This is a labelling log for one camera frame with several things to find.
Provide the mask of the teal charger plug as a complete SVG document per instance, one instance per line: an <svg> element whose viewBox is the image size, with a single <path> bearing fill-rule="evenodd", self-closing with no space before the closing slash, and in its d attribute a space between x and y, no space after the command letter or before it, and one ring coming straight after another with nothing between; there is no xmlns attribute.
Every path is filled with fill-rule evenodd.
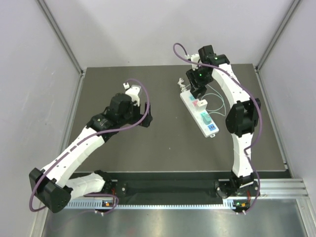
<svg viewBox="0 0 316 237"><path fill-rule="evenodd" d="M209 125L212 122L212 119L211 119L209 114L203 114L202 120L203 120L205 125Z"/></svg>

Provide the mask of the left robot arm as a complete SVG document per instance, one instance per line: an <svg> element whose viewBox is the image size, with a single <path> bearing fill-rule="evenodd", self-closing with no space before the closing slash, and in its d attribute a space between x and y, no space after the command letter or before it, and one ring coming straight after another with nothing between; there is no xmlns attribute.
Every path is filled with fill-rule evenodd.
<svg viewBox="0 0 316 237"><path fill-rule="evenodd" d="M75 198L91 193L108 195L112 184L105 172L97 170L74 179L71 176L95 150L117 133L136 126L149 127L153 120L149 100L144 107L142 114L138 94L116 94L109 106L94 115L79 136L57 158L41 169L33 168L29 173L32 189L30 210L37 211L33 208L34 198L51 212L58 213Z"/></svg>

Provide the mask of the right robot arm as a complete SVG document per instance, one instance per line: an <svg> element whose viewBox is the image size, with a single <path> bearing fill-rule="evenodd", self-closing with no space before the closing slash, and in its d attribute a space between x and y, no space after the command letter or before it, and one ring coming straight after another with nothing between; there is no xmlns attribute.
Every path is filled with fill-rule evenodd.
<svg viewBox="0 0 316 237"><path fill-rule="evenodd" d="M262 118L261 102L240 84L227 56L217 55L211 45L200 48L197 54L186 54L185 61L192 66L186 72L191 88L184 88L180 97L205 137L212 137L219 130L206 109L206 87L216 81L229 102L225 124L233 139L234 163L227 194L243 195L254 184L251 147Z"/></svg>

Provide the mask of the black cube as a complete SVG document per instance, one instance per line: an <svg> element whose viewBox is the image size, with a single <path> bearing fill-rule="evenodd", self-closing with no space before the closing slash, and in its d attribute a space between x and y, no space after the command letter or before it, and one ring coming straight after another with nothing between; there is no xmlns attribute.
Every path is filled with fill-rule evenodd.
<svg viewBox="0 0 316 237"><path fill-rule="evenodd" d="M199 88L192 87L190 89L190 93L193 95L195 99L201 98L206 93L206 91L207 91L207 88L205 86L202 86Z"/></svg>

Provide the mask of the white charger adapter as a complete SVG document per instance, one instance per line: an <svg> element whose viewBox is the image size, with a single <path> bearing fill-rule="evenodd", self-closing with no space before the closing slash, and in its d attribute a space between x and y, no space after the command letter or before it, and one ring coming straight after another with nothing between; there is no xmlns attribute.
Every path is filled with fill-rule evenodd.
<svg viewBox="0 0 316 237"><path fill-rule="evenodd" d="M197 111L199 111L199 112L204 111L204 110L206 110L206 107L207 107L207 101L205 99L197 101L197 103L196 103L196 110Z"/></svg>

